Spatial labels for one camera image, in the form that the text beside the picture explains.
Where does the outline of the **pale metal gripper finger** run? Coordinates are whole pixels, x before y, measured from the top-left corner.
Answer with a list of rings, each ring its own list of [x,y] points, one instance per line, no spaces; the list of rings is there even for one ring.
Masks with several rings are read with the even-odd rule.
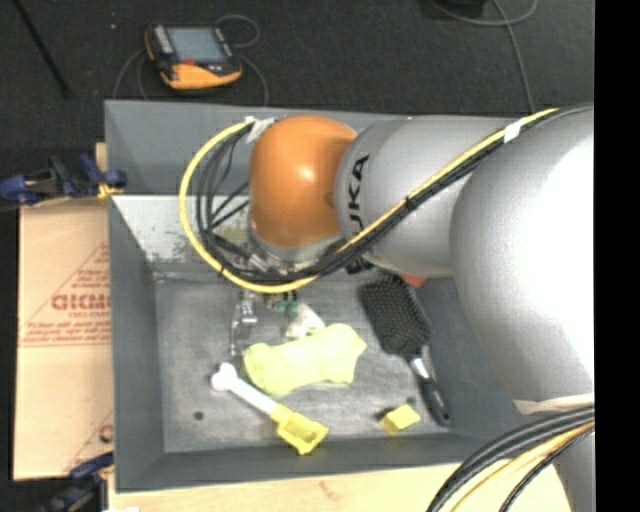
[[[240,302],[240,342],[242,347],[248,345],[258,322],[257,298],[254,294],[245,293]]]
[[[236,357],[238,354],[238,346],[237,346],[237,332],[239,327],[241,326],[241,307],[239,303],[234,305],[231,323],[230,323],[230,334],[229,334],[229,352],[232,357]]]

